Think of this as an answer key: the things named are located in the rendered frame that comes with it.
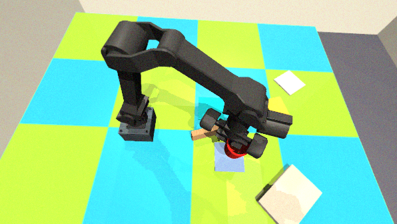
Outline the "cream flat square slab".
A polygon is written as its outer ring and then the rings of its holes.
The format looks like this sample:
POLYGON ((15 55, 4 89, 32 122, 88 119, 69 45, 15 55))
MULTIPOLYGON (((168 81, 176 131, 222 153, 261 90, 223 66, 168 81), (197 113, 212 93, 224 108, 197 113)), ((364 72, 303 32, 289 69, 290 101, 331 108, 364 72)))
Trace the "cream flat square slab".
POLYGON ((321 194, 291 164, 256 202, 276 224, 299 224, 321 194))

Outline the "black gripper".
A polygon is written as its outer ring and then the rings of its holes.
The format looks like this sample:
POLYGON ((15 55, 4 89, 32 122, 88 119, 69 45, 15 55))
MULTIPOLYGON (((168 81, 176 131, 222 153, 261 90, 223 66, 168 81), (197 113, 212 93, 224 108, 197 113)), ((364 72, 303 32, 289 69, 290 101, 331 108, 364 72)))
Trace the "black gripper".
POLYGON ((226 142, 227 139, 230 139, 230 141, 228 142, 229 145, 237 149, 240 149, 242 147, 242 144, 245 146, 250 144, 248 149, 246 150, 246 153, 254 157, 255 159, 259 159, 266 148, 268 139, 257 132, 251 139, 250 137, 247 137, 249 131, 246 130, 243 132, 239 132, 233 130, 228 124, 228 118, 227 120, 223 120, 221 118, 217 120, 220 115, 220 112, 212 108, 208 109, 200 120, 200 127, 207 131, 211 131, 214 125, 218 126, 219 128, 216 132, 216 137, 224 142, 226 142))

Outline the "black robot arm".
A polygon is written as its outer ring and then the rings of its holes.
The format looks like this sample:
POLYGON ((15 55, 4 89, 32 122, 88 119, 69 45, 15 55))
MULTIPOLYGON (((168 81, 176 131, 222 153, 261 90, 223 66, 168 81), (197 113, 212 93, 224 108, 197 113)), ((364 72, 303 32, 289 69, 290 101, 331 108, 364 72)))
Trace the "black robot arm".
POLYGON ((109 69, 117 71, 124 101, 116 120, 126 123, 126 128, 145 128, 149 97, 142 94, 141 73, 157 67, 172 67, 219 96, 224 101, 222 113, 235 131, 251 126, 257 133, 285 139, 292 125, 292 115, 268 110, 263 84, 231 73, 176 29, 121 20, 101 48, 101 56, 109 69), (158 41, 157 48, 147 49, 149 40, 158 41))

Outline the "yellow rectangular block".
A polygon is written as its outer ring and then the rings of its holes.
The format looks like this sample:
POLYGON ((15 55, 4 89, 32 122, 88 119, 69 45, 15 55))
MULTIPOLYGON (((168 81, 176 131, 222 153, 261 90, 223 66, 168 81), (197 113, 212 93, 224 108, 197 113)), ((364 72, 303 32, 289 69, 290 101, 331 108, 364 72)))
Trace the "yellow rectangular block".
POLYGON ((268 100, 268 110, 289 115, 280 97, 274 97, 268 100))

